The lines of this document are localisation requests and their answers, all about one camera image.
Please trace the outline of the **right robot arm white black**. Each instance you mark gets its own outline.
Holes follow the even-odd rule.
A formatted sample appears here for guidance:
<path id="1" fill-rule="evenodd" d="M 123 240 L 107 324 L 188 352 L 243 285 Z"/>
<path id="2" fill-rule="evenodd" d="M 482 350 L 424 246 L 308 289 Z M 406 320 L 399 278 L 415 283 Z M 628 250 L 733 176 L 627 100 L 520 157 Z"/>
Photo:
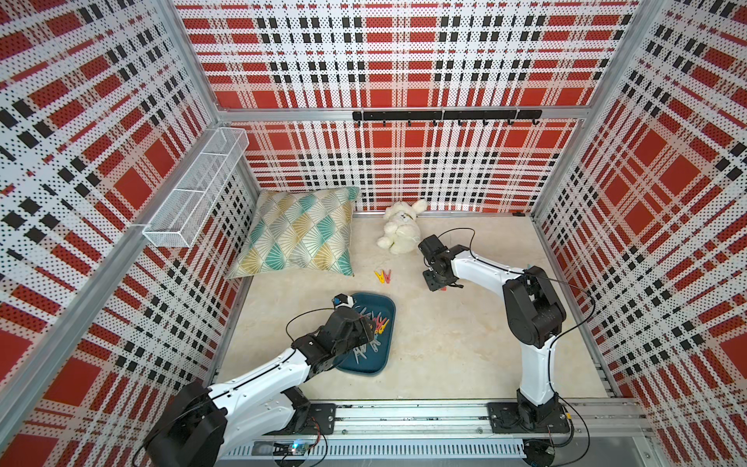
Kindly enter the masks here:
<path id="1" fill-rule="evenodd" d="M 456 245 L 432 249 L 421 245 L 428 288 L 437 291 L 464 279 L 504 300 L 509 329 L 521 344 L 521 384 L 517 390 L 517 422 L 535 428 L 559 405 L 552 385 L 552 348 L 560 337 L 566 311 L 544 270 L 512 270 Z"/>

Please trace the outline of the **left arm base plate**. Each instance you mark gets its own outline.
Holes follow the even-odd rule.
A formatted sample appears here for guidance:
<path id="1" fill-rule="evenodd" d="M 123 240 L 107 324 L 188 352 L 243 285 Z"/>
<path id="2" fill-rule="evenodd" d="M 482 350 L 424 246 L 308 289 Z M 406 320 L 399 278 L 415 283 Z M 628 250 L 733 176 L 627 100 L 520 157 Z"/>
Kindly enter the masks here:
<path id="1" fill-rule="evenodd" d="M 308 409 L 301 410 L 301 414 L 294 414 L 289 423 L 280 430 L 267 433 L 270 435 L 316 435 L 320 431 L 323 435 L 334 433 L 338 406 L 334 403 L 312 403 Z"/>

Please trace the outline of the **teal plastic storage box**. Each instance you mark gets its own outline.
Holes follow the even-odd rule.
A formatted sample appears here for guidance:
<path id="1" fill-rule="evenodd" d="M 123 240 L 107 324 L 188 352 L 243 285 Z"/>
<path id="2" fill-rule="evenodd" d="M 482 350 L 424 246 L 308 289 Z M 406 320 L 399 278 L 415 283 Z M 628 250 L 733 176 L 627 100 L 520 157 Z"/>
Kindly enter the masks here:
<path id="1" fill-rule="evenodd" d="M 356 293 L 353 295 L 356 311 L 375 322 L 375 338 L 368 344 L 368 359 L 356 362 L 352 352 L 336 360 L 336 368 L 344 373 L 374 377 L 385 368 L 395 329 L 396 307 L 394 302 L 386 296 L 373 293 Z M 377 334 L 377 325 L 389 320 L 389 324 L 381 335 Z"/>

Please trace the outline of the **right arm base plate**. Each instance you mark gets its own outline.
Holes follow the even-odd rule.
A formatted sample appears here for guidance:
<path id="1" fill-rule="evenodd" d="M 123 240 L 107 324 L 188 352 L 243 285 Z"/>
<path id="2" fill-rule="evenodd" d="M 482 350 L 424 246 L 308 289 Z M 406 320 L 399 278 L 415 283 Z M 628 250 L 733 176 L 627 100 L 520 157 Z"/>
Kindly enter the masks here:
<path id="1" fill-rule="evenodd" d="M 548 402 L 536 409 L 527 402 L 492 402 L 487 406 L 488 421 L 494 434 L 570 434 L 568 420 L 562 404 Z"/>

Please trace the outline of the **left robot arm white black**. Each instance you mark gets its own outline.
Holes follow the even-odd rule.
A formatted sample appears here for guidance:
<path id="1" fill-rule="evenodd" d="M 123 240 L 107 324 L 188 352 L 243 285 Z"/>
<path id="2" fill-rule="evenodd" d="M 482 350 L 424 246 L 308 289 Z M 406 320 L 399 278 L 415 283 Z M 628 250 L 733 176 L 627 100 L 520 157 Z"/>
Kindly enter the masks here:
<path id="1" fill-rule="evenodd" d="M 142 449 L 156 466 L 213 466 L 268 433 L 303 429 L 311 404 L 302 384 L 377 336 L 377 323 L 340 296 L 327 322 L 282 354 L 225 383 L 183 386 L 146 435 Z"/>

